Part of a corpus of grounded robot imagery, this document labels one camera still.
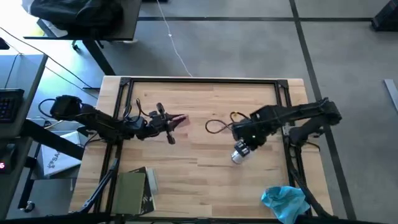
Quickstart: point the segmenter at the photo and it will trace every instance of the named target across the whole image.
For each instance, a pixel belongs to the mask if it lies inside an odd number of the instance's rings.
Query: blue plastic bag
[[[298,215],[310,208],[301,189],[289,186],[267,189],[261,201],[272,209],[283,224],[293,224]]]

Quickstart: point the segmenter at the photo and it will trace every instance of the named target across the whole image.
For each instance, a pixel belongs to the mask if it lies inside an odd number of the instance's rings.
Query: wooden tabletop
[[[120,78],[104,77],[97,109],[113,114]],[[307,103],[303,80],[287,80],[292,104]],[[119,117],[124,110],[126,95],[127,88]],[[141,100],[142,109],[147,113],[161,102],[166,112],[188,114],[190,120],[190,125],[177,128],[173,133],[175,145],[167,143],[164,133],[145,141],[124,141],[119,172],[146,166],[154,168],[157,176],[156,211],[145,216],[275,218],[261,203],[261,195],[266,188],[289,184],[280,133],[269,136],[265,145],[248,160],[236,165],[231,161],[234,145],[231,132],[210,134],[204,128],[209,119],[222,119],[228,123],[232,111],[249,115],[264,105],[276,105],[273,86],[134,82],[131,114],[137,114],[136,98]],[[218,124],[210,126],[214,130],[220,127]],[[70,204],[71,211],[78,210],[97,187],[105,147],[101,142],[87,147]],[[323,208],[333,213],[318,149],[304,146],[302,159],[308,188]],[[102,210],[107,196],[105,190]]]

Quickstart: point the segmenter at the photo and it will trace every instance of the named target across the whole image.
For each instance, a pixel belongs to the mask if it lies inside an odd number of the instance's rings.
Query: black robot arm
[[[237,140],[236,152],[244,157],[263,145],[268,135],[275,134],[285,124],[306,118],[311,119],[301,127],[290,129],[289,138],[292,144],[302,144],[309,134],[320,133],[323,125],[338,124],[341,115],[334,102],[328,98],[291,107],[263,106],[251,113],[250,118],[232,124],[233,137]]]
[[[171,132],[185,119],[183,114],[170,115],[165,113],[161,103],[157,104],[158,111],[149,113],[149,122],[142,116],[114,119],[110,115],[96,110],[93,106],[84,104],[75,96],[58,96],[50,110],[52,118],[56,120],[77,121],[85,127],[78,131],[87,135],[87,130],[97,131],[98,135],[107,142],[116,143],[123,139],[136,136],[140,140],[167,133],[170,144],[175,144]]]

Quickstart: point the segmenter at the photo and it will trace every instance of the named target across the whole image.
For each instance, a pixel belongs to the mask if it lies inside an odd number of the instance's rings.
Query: cable
[[[12,62],[11,69],[10,69],[10,72],[8,73],[7,81],[6,81],[6,84],[5,84],[4,88],[7,88],[7,84],[8,84],[8,81],[10,80],[12,69],[14,68],[15,61],[17,60],[18,55],[22,55],[22,54],[18,53],[17,55],[15,55],[14,61]]]
[[[182,65],[184,66],[185,71],[188,73],[188,75],[191,76],[191,77],[193,77],[193,75],[188,71],[187,66],[185,65],[184,61],[182,60],[180,54],[178,53],[177,48],[175,47],[175,43],[174,43],[174,40],[173,40],[173,37],[172,37],[172,32],[171,32],[171,30],[170,30],[169,24],[168,24],[167,21],[166,21],[166,17],[164,16],[164,13],[163,13],[163,10],[162,10],[162,6],[160,6],[159,0],[156,0],[156,1],[157,1],[157,6],[159,7],[159,11],[160,11],[160,13],[162,14],[164,23],[165,23],[166,26],[167,26],[167,32],[168,32],[167,35],[170,37],[170,40],[171,40],[172,45],[173,45],[173,48],[174,48],[174,52],[175,52],[175,54],[177,55],[177,57],[180,59]]]
[[[44,121],[48,121],[48,122],[50,122],[50,121],[58,122],[56,119],[46,119],[46,118],[44,118],[42,116],[36,116],[36,117],[33,117],[33,118],[26,118],[26,119],[32,120],[32,121],[42,121],[42,120],[44,120]],[[79,124],[79,122],[77,122],[77,121],[63,121],[63,122]]]
[[[5,41],[5,43],[8,44],[10,47],[12,47],[16,52],[21,54],[21,52],[19,50],[17,50],[15,47],[13,47],[11,44],[9,44],[7,41]]]
[[[139,111],[140,111],[143,115],[149,117],[149,115],[146,114],[146,113],[142,110],[142,108],[141,108],[141,101],[140,101],[138,98],[136,99],[136,102],[137,102],[137,107],[138,107]]]
[[[229,118],[231,118],[231,121],[232,122],[235,122],[235,120],[232,118],[232,115],[234,115],[234,114],[238,114],[238,115],[241,115],[242,117],[244,117],[244,118],[246,118],[246,119],[250,119],[248,116],[246,116],[245,114],[243,114],[243,113],[241,113],[241,112],[237,112],[237,111],[234,111],[234,112],[231,112],[230,114],[229,114]]]
[[[209,129],[208,129],[208,124],[210,123],[210,122],[219,122],[219,123],[221,123],[221,124],[223,124],[224,125],[224,127],[223,128],[221,128],[220,130],[218,130],[218,131],[210,131]],[[206,122],[206,124],[205,124],[205,129],[206,129],[206,131],[208,132],[208,133],[211,133],[211,134],[217,134],[217,133],[220,133],[220,132],[222,132],[222,131],[224,131],[226,128],[228,128],[229,130],[231,130],[232,131],[232,129],[231,129],[231,125],[233,124],[234,122],[231,122],[231,123],[229,123],[229,124],[227,124],[227,123],[225,123],[224,121],[222,121],[222,120],[220,120],[220,119],[210,119],[210,120],[208,120],[207,122]]]
[[[52,57],[50,57],[49,55],[47,55],[47,54],[44,53],[43,51],[39,50],[37,47],[34,47],[34,46],[28,44],[27,42],[24,42],[23,40],[17,38],[16,36],[10,34],[8,31],[6,31],[5,29],[3,29],[2,27],[0,27],[0,29],[2,29],[4,32],[6,32],[6,33],[7,33],[8,35],[10,35],[11,37],[13,37],[13,38],[19,40],[20,42],[22,42],[22,43],[28,45],[29,47],[32,47],[33,49],[35,49],[35,50],[41,52],[42,54],[46,55],[49,59],[53,60],[57,65],[61,66],[63,69],[65,69],[66,71],[68,71],[69,73],[71,73],[74,77],[76,77],[76,78],[77,78],[79,81],[81,81],[83,84],[85,84],[86,86],[88,86],[88,87],[94,89],[92,86],[90,86],[89,84],[85,83],[81,78],[79,78],[77,75],[75,75],[75,74],[74,74],[73,72],[71,72],[69,69],[65,68],[63,65],[61,65],[60,63],[58,63],[56,60],[54,60]]]
[[[46,69],[50,70],[52,73],[56,74],[58,77],[62,78],[63,80],[65,80],[65,81],[68,82],[69,84],[72,84],[72,85],[74,85],[75,87],[77,87],[78,89],[80,89],[81,91],[87,93],[84,89],[80,88],[78,85],[72,83],[71,81],[67,80],[66,78],[63,78],[62,76],[60,76],[59,74],[57,74],[55,71],[49,69],[47,66],[46,66]],[[94,97],[94,98],[96,98],[96,99],[98,100],[98,98],[95,97],[94,95],[92,95],[91,93],[87,93],[87,94],[89,94],[90,96],[92,96],[92,97]]]
[[[129,111],[126,113],[126,115],[124,115],[124,118],[123,118],[123,119],[126,119],[126,118],[130,115],[130,113],[131,113],[132,106],[129,105],[128,107],[129,107]]]
[[[48,115],[48,114],[46,114],[46,113],[44,113],[44,112],[42,111],[42,104],[43,104],[44,102],[50,101],[50,100],[55,101],[55,99],[45,99],[45,100],[41,101],[41,102],[39,103],[39,105],[37,105],[37,109],[39,109],[40,113],[42,113],[44,116],[46,116],[46,117],[48,117],[48,118],[53,118],[52,116],[50,116],[50,115]]]
[[[83,149],[86,149],[87,145],[89,145],[89,143],[91,143],[91,142],[100,141],[101,139],[94,139],[94,140],[93,140],[93,138],[94,138],[95,136],[97,136],[97,135],[98,135],[98,133],[95,133],[92,137],[90,137],[90,138],[87,140],[87,142],[83,145]]]
[[[60,124],[60,123],[62,123],[62,122],[64,122],[64,120],[60,120],[60,121],[58,121],[58,122],[55,123],[55,124],[51,124],[50,126],[47,126],[47,127],[45,127],[44,129],[52,128],[52,127],[54,127],[55,125]]]
[[[315,147],[318,148],[319,151],[321,151],[321,147],[319,147],[319,145],[317,145],[317,144],[315,144],[315,143],[312,143],[312,142],[305,142],[305,143],[306,143],[306,144],[310,144],[310,145],[312,145],[312,146],[315,146]]]

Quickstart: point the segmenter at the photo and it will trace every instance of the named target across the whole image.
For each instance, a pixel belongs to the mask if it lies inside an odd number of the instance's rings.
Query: white cable
[[[173,35],[172,35],[172,32],[170,31],[169,24],[168,24],[167,21],[166,21],[166,17],[164,16],[164,13],[163,13],[163,10],[162,10],[162,6],[160,6],[159,0],[156,0],[156,1],[157,1],[157,6],[159,7],[160,13],[162,14],[163,21],[164,21],[164,23],[165,23],[166,26],[167,26],[167,32],[168,32],[167,35],[170,37],[170,40],[172,41],[172,45],[173,45],[173,48],[174,48],[174,52],[175,52],[175,54],[177,55],[177,57],[180,59],[182,65],[184,66],[185,71],[187,71],[188,75],[191,76],[191,77],[193,77],[193,75],[188,71],[187,66],[185,65],[184,61],[182,60],[180,54],[178,53],[177,48],[175,47],[175,43],[174,43],[174,40],[173,40]]]
[[[51,124],[50,126],[48,126],[48,127],[45,127],[44,129],[49,129],[49,128],[52,128],[52,127],[54,127],[55,125],[57,125],[57,124],[59,124],[59,123],[62,123],[63,122],[63,120],[60,120],[60,121],[58,121],[57,123],[55,123],[55,124]]]

